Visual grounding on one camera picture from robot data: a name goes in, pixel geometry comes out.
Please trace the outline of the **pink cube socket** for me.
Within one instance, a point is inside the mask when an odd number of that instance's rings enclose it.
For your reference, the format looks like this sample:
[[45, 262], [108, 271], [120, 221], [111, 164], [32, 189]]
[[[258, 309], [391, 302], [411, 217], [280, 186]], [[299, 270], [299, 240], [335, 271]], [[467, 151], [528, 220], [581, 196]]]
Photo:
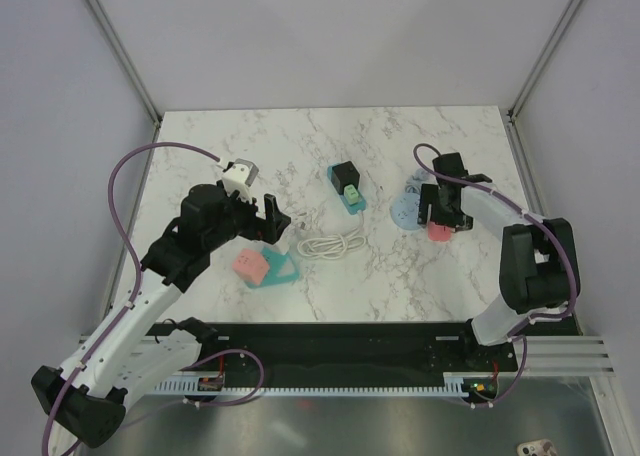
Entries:
[[265, 280], [270, 265], [258, 251], [243, 249], [232, 264], [234, 273], [247, 285], [259, 287]]

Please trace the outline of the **black cube charger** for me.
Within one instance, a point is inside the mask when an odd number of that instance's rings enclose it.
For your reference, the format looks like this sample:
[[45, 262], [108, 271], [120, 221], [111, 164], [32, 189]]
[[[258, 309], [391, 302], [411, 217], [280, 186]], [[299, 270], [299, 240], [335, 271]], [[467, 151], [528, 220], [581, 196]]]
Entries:
[[360, 173], [352, 161], [332, 166], [329, 173], [329, 179], [339, 195], [343, 195], [348, 186], [358, 189]]

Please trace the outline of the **blue rectangular power strip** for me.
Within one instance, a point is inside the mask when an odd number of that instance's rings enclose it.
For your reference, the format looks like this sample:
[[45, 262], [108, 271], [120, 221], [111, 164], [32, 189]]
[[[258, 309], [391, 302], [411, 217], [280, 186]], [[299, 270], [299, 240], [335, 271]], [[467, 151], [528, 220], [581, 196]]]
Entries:
[[359, 188], [360, 173], [352, 161], [330, 166], [327, 178], [350, 215], [366, 210], [367, 203]]

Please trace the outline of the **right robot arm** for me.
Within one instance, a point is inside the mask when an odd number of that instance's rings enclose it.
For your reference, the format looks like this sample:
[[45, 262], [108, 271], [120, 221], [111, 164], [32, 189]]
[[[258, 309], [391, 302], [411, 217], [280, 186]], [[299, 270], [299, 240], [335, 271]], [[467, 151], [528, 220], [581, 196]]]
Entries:
[[436, 179], [420, 192], [418, 223], [452, 232], [481, 224], [501, 243], [499, 295], [468, 324], [472, 336], [458, 344], [467, 368], [483, 368], [494, 345], [537, 321], [561, 321], [573, 313], [580, 277], [571, 224], [530, 212], [499, 192], [484, 174], [471, 174], [459, 153], [438, 153], [427, 166]]

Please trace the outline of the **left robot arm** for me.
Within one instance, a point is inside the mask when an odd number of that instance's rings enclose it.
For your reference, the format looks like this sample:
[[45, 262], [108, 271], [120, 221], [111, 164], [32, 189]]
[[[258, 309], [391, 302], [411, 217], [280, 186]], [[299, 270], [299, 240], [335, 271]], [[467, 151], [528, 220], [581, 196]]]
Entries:
[[242, 237], [278, 242], [290, 225], [275, 196], [264, 197], [265, 214], [254, 199], [242, 200], [222, 183], [190, 189], [180, 214], [139, 260], [131, 295], [117, 304], [94, 333], [59, 367], [40, 367], [31, 384], [48, 418], [41, 451], [59, 425], [90, 448], [104, 444], [127, 411], [157, 384], [182, 368], [208, 369], [219, 358], [210, 329], [190, 319], [180, 335], [156, 345], [142, 358], [132, 353], [158, 318], [209, 267], [211, 254]]

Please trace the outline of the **teal triangular power strip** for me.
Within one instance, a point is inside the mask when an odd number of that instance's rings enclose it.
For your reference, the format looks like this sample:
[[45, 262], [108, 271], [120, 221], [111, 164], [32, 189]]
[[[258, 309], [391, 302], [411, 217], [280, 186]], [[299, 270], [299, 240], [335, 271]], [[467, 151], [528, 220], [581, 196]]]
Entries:
[[260, 251], [269, 265], [269, 269], [259, 284], [248, 282], [251, 289], [264, 288], [295, 282], [299, 279], [300, 273], [297, 265], [289, 251], [281, 254], [279, 251], [264, 246]]

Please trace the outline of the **green plug adapter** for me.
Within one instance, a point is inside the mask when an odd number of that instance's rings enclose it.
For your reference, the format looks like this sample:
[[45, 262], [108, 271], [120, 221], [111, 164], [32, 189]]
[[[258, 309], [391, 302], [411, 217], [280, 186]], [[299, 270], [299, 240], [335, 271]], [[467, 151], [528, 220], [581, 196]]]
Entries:
[[358, 189], [350, 184], [343, 188], [342, 196], [349, 206], [354, 206], [360, 202], [361, 196]]

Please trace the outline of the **pink plug adapter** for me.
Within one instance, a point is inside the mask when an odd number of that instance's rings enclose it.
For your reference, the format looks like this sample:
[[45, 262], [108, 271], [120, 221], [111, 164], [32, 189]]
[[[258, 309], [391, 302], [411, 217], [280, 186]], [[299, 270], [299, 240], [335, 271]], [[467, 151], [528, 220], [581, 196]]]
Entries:
[[454, 231], [447, 226], [439, 225], [434, 222], [427, 224], [428, 238], [433, 242], [448, 242], [451, 240]]

